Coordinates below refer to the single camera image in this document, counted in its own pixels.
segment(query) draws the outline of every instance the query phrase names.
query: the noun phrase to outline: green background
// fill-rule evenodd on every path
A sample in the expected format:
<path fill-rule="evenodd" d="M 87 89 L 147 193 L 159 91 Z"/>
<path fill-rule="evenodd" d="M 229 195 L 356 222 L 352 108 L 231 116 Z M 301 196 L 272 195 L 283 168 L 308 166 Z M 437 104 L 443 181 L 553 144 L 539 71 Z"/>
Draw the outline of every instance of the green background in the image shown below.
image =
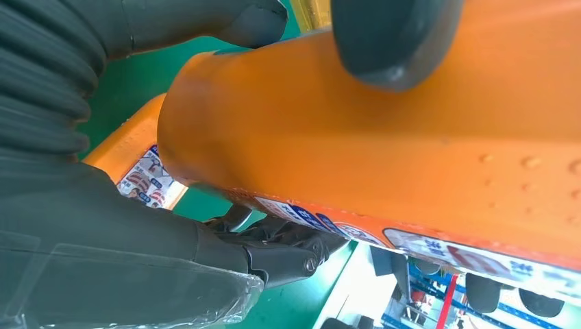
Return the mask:
<path fill-rule="evenodd" d="M 288 1 L 290 20 L 283 38 L 300 34 L 295 16 Z M 152 51 L 126 60 L 110 63 L 101 77 L 98 91 L 89 103 L 92 118 L 79 129 L 91 139 L 91 149 L 101 143 L 151 98 L 165 93 L 177 72 L 196 53 L 232 48 L 214 38 L 197 38 L 181 45 Z M 227 200 L 191 188 L 175 212 L 198 220 L 207 220 L 225 213 L 230 207 Z M 255 213 L 253 220 L 262 215 Z M 303 329 L 311 328 L 327 300 L 337 277 L 351 256 L 354 244 L 343 249 L 319 268 L 308 279 L 284 287 L 265 291 L 241 324 L 229 327 Z"/>

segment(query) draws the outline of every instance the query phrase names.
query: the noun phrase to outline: clear plastic cover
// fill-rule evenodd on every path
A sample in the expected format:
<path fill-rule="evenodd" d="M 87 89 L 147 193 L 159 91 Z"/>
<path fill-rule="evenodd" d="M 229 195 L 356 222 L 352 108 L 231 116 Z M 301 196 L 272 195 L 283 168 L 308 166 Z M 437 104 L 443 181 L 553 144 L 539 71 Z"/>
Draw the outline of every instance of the clear plastic cover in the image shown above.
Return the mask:
<path fill-rule="evenodd" d="M 190 329 L 242 321 L 258 277 L 0 232 L 0 328 Z"/>

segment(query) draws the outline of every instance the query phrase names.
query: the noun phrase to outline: white label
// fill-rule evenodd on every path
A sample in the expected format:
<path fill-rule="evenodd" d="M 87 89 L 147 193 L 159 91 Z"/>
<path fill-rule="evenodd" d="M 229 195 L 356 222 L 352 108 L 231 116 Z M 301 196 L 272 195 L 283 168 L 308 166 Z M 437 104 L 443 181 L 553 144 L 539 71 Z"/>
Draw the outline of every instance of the white label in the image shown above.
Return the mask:
<path fill-rule="evenodd" d="M 581 273 L 399 230 L 385 229 L 384 234 L 411 256 L 429 256 L 435 263 L 442 260 L 492 280 L 581 303 Z"/>
<path fill-rule="evenodd" d="M 313 227 L 306 220 L 302 219 L 301 216 L 299 216 L 299 214 L 297 214 L 288 204 L 269 199 L 263 199 L 261 197 L 256 197 L 256 201 L 260 202 L 260 204 L 262 204 L 269 212 L 272 212 L 274 215 L 277 215 L 280 218 L 294 221 L 297 224 L 305 225 L 310 228 Z"/>
<path fill-rule="evenodd" d="M 358 229 L 356 227 L 344 223 L 337 223 L 337 227 L 353 240 L 363 241 L 365 243 L 370 243 L 372 245 L 379 245 L 385 247 L 385 243 L 381 242 L 381 240 L 375 238 L 373 235 L 365 232 L 364 230 Z"/>
<path fill-rule="evenodd" d="M 164 169 L 157 145 L 152 146 L 117 184 L 119 192 L 151 208 L 166 208 L 180 196 L 185 186 Z"/>

